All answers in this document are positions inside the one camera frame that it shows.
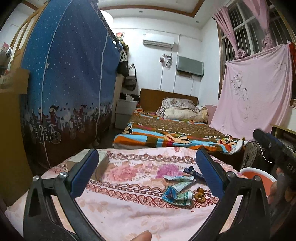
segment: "window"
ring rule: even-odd
[[[287,27],[280,16],[280,14],[275,9],[274,5],[267,0],[267,5],[269,7],[269,18],[270,18],[270,32],[273,40],[274,46],[280,44],[286,44],[287,40],[292,42]],[[243,49],[247,56],[258,53],[262,51],[262,39],[265,37],[261,26],[253,15],[252,11],[247,7],[247,5],[242,1],[238,0],[231,4],[228,8],[229,17],[234,30],[234,35],[238,43],[239,49]],[[220,88],[219,97],[222,88],[223,76],[225,71],[225,63],[235,59],[234,50],[218,26],[218,34],[220,38],[220,54],[221,54],[221,76],[220,76]],[[296,81],[293,82],[292,98],[296,99]]]

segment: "ceiling lamp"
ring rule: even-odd
[[[113,25],[113,22],[114,22],[114,19],[113,17],[111,16],[110,13],[106,12],[106,11],[103,11],[103,10],[100,10],[102,15],[104,16],[106,22],[108,23],[109,27],[112,28],[112,25]]]

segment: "bedsheet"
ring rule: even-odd
[[[236,148],[238,140],[201,122],[167,120],[138,108],[132,114],[124,132],[115,137],[113,146],[118,149],[177,146],[230,153],[234,149],[240,150]]]
[[[180,175],[185,167],[194,166],[196,151],[188,148],[169,147],[140,150],[106,149],[109,166],[102,181],[90,180],[76,202],[95,229],[107,240],[130,241],[143,231],[152,233],[152,241],[188,240],[207,219],[218,202],[205,183],[195,183],[187,188],[193,193],[199,187],[205,190],[206,202],[194,199],[190,206],[180,208],[164,202],[161,196],[167,183],[164,175]],[[76,155],[51,168],[42,178],[53,178],[67,171],[67,161],[80,161]],[[225,171],[232,166],[214,158]],[[23,234],[23,214],[27,193],[8,207],[5,214],[16,229]],[[57,212],[66,229],[72,230],[57,198],[53,198]],[[223,230],[227,230],[236,214],[241,198],[238,197]]]

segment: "hand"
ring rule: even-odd
[[[152,234],[147,230],[141,233],[139,236],[135,237],[131,241],[151,241]]]
[[[276,174],[278,175],[279,173],[283,172],[282,169],[278,168],[276,170]],[[270,195],[268,196],[267,198],[267,201],[268,201],[268,204],[271,204],[273,201],[274,201],[274,197],[275,197],[275,194],[276,194],[276,184],[277,184],[277,181],[275,181],[272,185],[271,185],[271,188],[270,188]],[[295,192],[291,190],[291,188],[287,188],[286,191],[285,191],[285,200],[287,202],[290,202],[293,197],[295,195]]]

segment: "pink curtain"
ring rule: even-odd
[[[255,129],[269,132],[271,124],[285,121],[291,95],[292,62],[287,44],[227,62],[210,127],[234,138],[253,139]]]
[[[269,32],[269,10],[266,0],[243,0],[259,21],[265,38],[262,39],[262,50],[273,48],[271,35]]]
[[[215,14],[214,18],[219,24],[220,28],[224,32],[224,34],[227,36],[228,40],[230,41],[234,52],[235,52],[235,58],[240,59],[246,56],[246,52],[242,49],[238,49],[237,42],[235,40],[234,31],[232,28],[232,24],[230,21],[230,17],[228,14],[228,9],[225,6],[222,6]]]

